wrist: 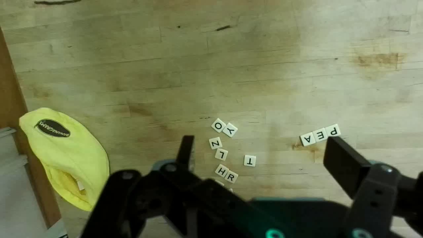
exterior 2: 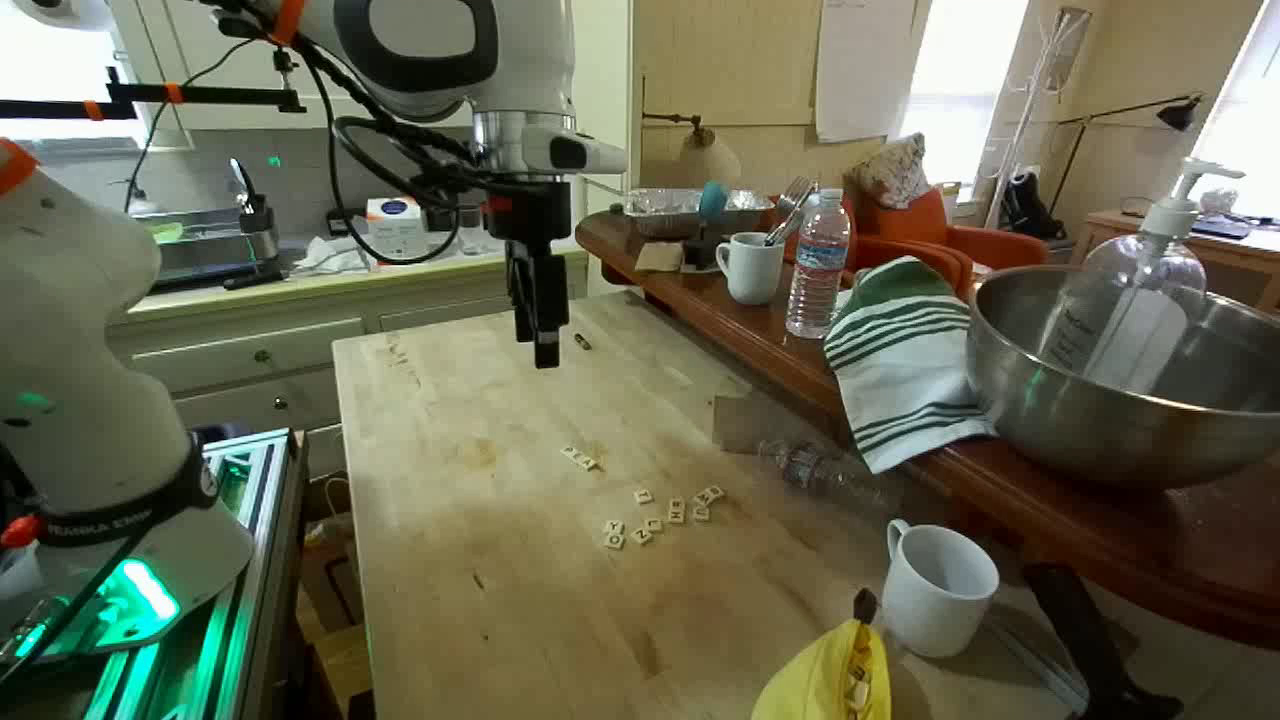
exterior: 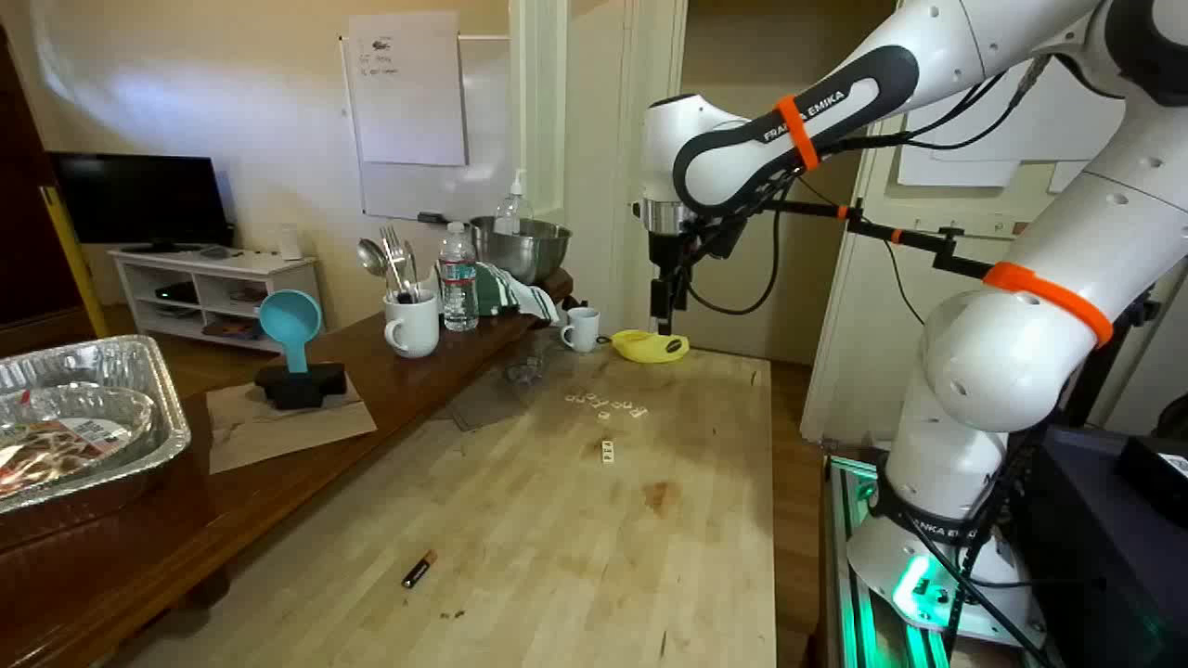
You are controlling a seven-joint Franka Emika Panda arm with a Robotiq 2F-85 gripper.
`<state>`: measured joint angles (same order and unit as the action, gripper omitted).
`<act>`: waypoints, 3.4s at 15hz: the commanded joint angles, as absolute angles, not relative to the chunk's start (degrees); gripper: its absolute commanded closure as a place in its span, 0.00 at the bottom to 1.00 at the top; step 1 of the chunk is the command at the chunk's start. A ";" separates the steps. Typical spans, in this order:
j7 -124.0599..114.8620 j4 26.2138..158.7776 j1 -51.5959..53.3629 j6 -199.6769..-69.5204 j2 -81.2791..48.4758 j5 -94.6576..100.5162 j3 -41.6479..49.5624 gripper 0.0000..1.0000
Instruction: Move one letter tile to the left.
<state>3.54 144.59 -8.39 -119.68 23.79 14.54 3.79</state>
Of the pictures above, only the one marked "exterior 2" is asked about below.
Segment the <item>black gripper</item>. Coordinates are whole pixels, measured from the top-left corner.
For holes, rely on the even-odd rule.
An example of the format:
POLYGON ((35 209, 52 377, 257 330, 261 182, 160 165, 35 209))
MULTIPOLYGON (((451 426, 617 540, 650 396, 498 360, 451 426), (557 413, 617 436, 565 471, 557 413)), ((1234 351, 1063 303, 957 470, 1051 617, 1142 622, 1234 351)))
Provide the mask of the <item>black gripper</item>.
POLYGON ((508 245, 514 340, 534 340, 534 368, 558 363, 558 330, 567 324, 565 260, 551 254, 572 233, 565 182, 493 177, 487 233, 508 245))

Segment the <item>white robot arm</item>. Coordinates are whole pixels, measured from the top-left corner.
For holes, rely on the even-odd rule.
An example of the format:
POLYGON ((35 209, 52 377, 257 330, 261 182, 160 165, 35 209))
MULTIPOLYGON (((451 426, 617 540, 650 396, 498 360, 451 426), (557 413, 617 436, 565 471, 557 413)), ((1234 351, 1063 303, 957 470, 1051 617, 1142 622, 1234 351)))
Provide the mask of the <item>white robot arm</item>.
MULTIPOLYGON (((551 368, 567 324, 567 182, 625 152, 572 122, 567 0, 199 0, 215 27, 297 53, 392 136, 411 197, 487 197, 508 245, 514 337, 551 368)), ((78 547, 175 516, 202 520, 212 488, 160 379, 108 348, 108 324, 156 279, 147 233, 83 204, 22 145, 0 165, 4 456, 41 540, 78 547)))

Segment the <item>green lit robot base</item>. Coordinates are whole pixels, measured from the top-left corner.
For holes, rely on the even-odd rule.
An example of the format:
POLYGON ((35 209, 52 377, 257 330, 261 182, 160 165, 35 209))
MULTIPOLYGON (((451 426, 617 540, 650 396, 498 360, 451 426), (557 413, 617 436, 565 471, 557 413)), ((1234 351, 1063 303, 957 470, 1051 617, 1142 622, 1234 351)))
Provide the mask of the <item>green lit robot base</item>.
POLYGON ((300 536, 288 428, 202 449, 233 534, 4 556, 4 720, 271 720, 288 710, 300 536))

